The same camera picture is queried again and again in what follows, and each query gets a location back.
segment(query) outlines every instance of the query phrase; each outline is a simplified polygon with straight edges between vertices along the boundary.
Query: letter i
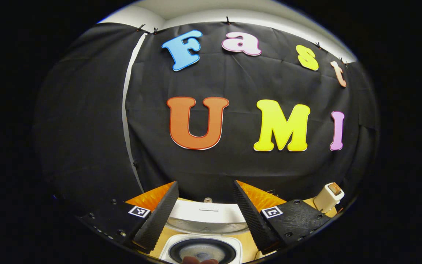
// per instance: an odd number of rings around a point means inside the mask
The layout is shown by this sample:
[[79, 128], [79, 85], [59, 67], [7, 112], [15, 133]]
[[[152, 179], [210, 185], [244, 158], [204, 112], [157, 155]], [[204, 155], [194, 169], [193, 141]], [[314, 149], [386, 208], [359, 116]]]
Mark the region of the letter i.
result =
[[345, 115], [342, 112], [333, 111], [332, 117], [334, 120], [333, 142], [330, 144], [330, 150], [340, 150], [343, 147], [341, 137], [343, 136], [343, 119]]

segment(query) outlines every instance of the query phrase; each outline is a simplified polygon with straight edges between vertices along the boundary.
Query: white wall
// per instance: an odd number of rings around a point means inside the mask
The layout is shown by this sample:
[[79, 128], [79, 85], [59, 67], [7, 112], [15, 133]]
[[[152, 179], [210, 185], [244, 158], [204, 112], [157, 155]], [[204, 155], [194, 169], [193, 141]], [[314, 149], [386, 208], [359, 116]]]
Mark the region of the white wall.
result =
[[[186, 10], [183, 11], [181, 6], [179, 6], [186, 2], [182, 3], [174, 1], [162, 1], [164, 4], [157, 6], [154, 1], [159, 0], [145, 0], [128, 5], [127, 7], [124, 7], [123, 9], [111, 14], [101, 22], [117, 22], [126, 25], [132, 25], [134, 27], [139, 27], [142, 24], [146, 24], [143, 28], [148, 32], [152, 32], [154, 31], [154, 27], [162, 30], [195, 22], [221, 22], [225, 21], [226, 17], [229, 17], [232, 22], [244, 22], [267, 26], [297, 35], [312, 43], [320, 42], [321, 47], [336, 57], [342, 57], [344, 61], [354, 62], [357, 60], [355, 55], [334, 35], [330, 34], [330, 32], [319, 26], [317, 23], [309, 20], [307, 17], [297, 13], [295, 10], [292, 10], [283, 5], [278, 4], [272, 9], [267, 8], [266, 10], [278, 15], [242, 9], [204, 10], [187, 13]], [[176, 5], [176, 8], [174, 9], [175, 11], [171, 13], [173, 13], [173, 15], [178, 15], [181, 12], [177, 12], [177, 10], [182, 10], [182, 15], [165, 20], [156, 12], [161, 13], [162, 15], [167, 14], [166, 9], [169, 8], [169, 6], [164, 7], [164, 5], [171, 5], [171, 3]], [[139, 5], [154, 9], [156, 12], [148, 10], [144, 7], [139, 7]]]
[[117, 10], [113, 14], [104, 18], [104, 20], [99, 23], [114, 22], [130, 25], [133, 27], [141, 27], [142, 24], [144, 27], [142, 29], [153, 32], [154, 28], [163, 28], [162, 25], [166, 20], [154, 12], [147, 10], [142, 7], [136, 7], [134, 5], [127, 5], [126, 7]]

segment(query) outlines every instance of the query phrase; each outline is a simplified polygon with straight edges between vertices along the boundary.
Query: finger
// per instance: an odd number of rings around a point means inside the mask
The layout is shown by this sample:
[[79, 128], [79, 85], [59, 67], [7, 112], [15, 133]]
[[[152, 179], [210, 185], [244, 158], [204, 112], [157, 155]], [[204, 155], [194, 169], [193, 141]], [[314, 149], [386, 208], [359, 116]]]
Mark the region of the finger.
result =
[[195, 257], [186, 256], [183, 258], [181, 264], [200, 264], [200, 261]]
[[200, 264], [218, 264], [219, 262], [216, 259], [206, 259], [201, 261]]

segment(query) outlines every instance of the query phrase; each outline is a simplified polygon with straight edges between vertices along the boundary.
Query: foam letter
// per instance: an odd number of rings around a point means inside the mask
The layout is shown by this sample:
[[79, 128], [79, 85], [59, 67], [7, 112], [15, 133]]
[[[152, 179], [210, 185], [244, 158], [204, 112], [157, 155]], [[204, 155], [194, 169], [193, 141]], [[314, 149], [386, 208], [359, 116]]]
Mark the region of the foam letter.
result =
[[202, 137], [190, 134], [190, 109], [195, 105], [192, 97], [172, 97], [167, 101], [170, 108], [170, 136], [180, 147], [205, 150], [214, 147], [221, 139], [224, 108], [229, 100], [222, 97], [208, 97], [203, 100], [208, 107], [208, 132]]
[[340, 85], [342, 87], [346, 87], [346, 81], [343, 80], [343, 76], [341, 75], [343, 73], [343, 70], [338, 66], [338, 63], [330, 62], [330, 65], [335, 69], [336, 77]]
[[230, 32], [226, 34], [229, 37], [227, 40], [223, 40], [221, 46], [228, 51], [233, 52], [244, 52], [250, 56], [258, 56], [262, 53], [258, 49], [258, 39], [250, 34], [243, 32]]
[[[194, 37], [201, 37], [202, 35], [203, 33], [198, 30], [192, 30], [162, 44], [162, 48], [167, 48], [174, 59], [175, 64], [172, 66], [174, 71], [178, 72], [200, 60], [200, 55], [191, 55], [189, 50], [199, 51], [201, 49], [200, 43]], [[184, 44], [183, 40], [186, 39], [188, 39], [188, 42]]]
[[343, 147], [343, 143], [341, 142], [341, 137], [343, 136], [343, 119], [345, 119], [345, 115], [342, 112], [333, 111], [332, 112], [334, 124], [334, 131], [333, 131], [333, 142], [330, 144], [330, 150], [340, 150]]
[[303, 45], [297, 45], [296, 46], [298, 59], [302, 66], [307, 67], [311, 70], [318, 70], [318, 62], [315, 59], [314, 52], [309, 49], [308, 47], [304, 47]]
[[272, 133], [274, 133], [279, 150], [284, 149], [291, 134], [293, 137], [288, 144], [289, 151], [305, 151], [307, 149], [307, 119], [310, 114], [308, 106], [296, 105], [287, 121], [280, 104], [274, 100], [259, 100], [256, 106], [262, 111], [262, 129], [260, 140], [253, 146], [254, 150], [273, 150]]

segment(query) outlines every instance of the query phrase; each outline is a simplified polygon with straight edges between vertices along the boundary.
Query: cylindrical white object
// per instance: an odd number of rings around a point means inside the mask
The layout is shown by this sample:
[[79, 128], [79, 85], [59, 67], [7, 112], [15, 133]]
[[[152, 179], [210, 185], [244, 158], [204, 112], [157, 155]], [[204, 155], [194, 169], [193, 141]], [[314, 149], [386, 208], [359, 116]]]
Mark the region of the cylindrical white object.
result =
[[333, 208], [333, 206], [338, 204], [340, 200], [345, 196], [345, 193], [339, 187], [338, 190], [340, 193], [338, 195], [336, 195], [332, 190], [330, 190], [331, 184], [336, 183], [330, 182], [329, 184], [326, 184], [323, 187], [322, 191], [320, 191], [320, 193], [314, 199], [315, 207], [317, 207], [317, 209], [324, 214], [329, 212]]

